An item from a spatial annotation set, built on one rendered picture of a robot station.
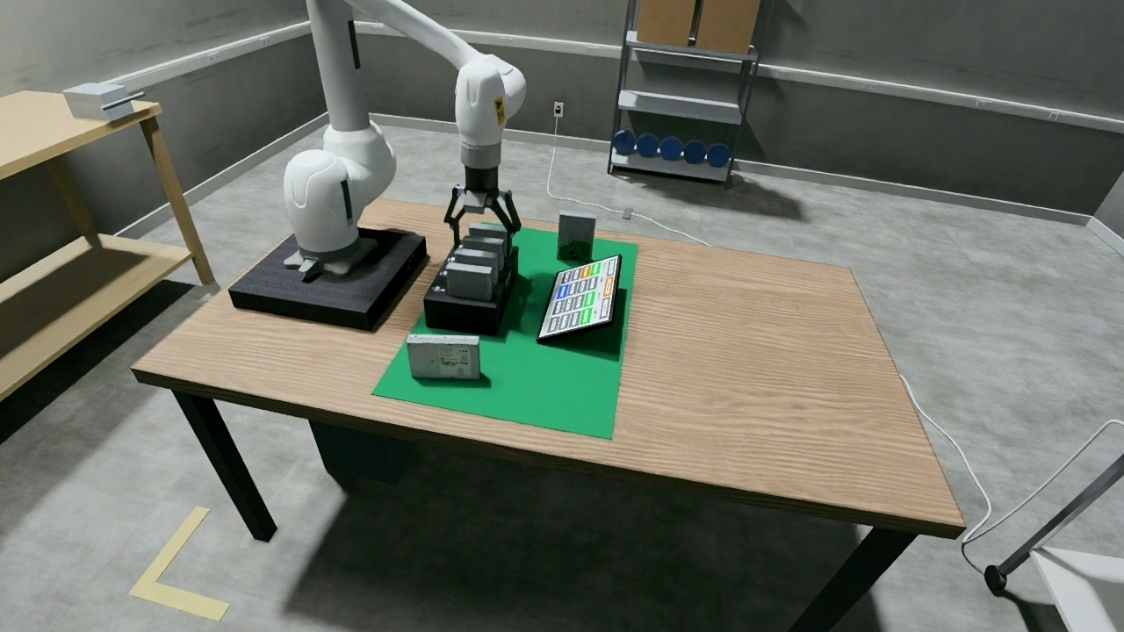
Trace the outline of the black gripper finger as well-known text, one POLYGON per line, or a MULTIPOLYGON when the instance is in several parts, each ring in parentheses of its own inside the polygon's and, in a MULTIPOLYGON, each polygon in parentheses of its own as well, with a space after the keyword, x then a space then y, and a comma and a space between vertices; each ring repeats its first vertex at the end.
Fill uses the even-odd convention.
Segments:
POLYGON ((516 235, 516 231, 522 231, 522 219, 519 219, 518 213, 516 210, 516 205, 513 204, 511 190, 499 190, 499 192, 501 193, 499 196, 501 196, 502 199, 505 200, 505 205, 508 209, 510 219, 508 218, 508 215, 504 211, 504 208, 501 207, 501 204, 499 204, 498 199, 495 199, 495 204, 493 207, 491 207, 491 209, 493 209, 495 215, 497 215, 498 219, 501 219, 504 227, 506 227, 506 229, 508 231, 507 256, 510 256, 511 237, 516 235))
POLYGON ((452 188, 452 199, 450 200, 450 204, 447 205, 447 213, 445 213, 445 216, 444 216, 444 222, 448 223, 450 229, 453 231, 454 249, 460 249, 460 222, 459 220, 462 219, 463 215, 465 215, 465 206, 463 205, 463 207, 460 209, 460 213, 457 213, 457 215, 455 215, 455 217, 452 217, 450 214, 454 211, 455 204, 457 204, 457 201, 455 201, 455 200, 457 200, 457 197, 460 197, 460 195, 462 195, 462 192, 465 192, 465 186, 460 186, 460 184, 455 183, 455 186, 452 188))

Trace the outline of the green mat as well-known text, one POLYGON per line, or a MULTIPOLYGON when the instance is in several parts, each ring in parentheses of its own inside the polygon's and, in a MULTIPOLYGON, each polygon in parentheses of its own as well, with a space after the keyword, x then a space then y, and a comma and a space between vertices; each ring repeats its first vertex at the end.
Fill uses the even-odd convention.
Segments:
POLYGON ((480 379, 411 377, 407 337, 371 395, 611 440, 638 244, 593 240, 591 262, 623 258, 613 326, 538 344, 558 272, 586 262, 558 260, 552 231, 522 227, 511 247, 518 276, 495 336, 426 327, 425 312, 410 332, 480 336, 480 379))

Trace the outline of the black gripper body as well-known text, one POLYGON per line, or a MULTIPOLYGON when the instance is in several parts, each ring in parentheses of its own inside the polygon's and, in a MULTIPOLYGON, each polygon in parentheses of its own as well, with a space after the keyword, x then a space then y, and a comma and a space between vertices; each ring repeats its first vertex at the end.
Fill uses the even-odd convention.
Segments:
POLYGON ((495 204, 495 199, 501 195, 499 192, 501 189, 498 187, 498 165, 484 169, 466 168, 465 165, 465 195, 472 188, 477 190, 488 189, 486 191, 488 191, 489 197, 493 198, 495 204))

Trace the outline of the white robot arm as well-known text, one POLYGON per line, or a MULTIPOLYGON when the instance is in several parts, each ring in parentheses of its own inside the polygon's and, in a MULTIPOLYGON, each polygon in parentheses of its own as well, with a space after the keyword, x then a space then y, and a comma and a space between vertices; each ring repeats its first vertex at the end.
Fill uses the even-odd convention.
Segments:
POLYGON ((377 240, 360 240, 357 222, 396 177, 393 148, 369 119, 352 4, 460 69, 455 119, 466 168, 501 163, 508 114, 518 111, 526 94, 520 69, 470 47, 401 0, 306 0, 332 125, 324 133, 324 151, 309 148, 285 165, 285 210, 299 249, 284 265, 299 269, 303 279, 348 277, 377 249, 377 240))

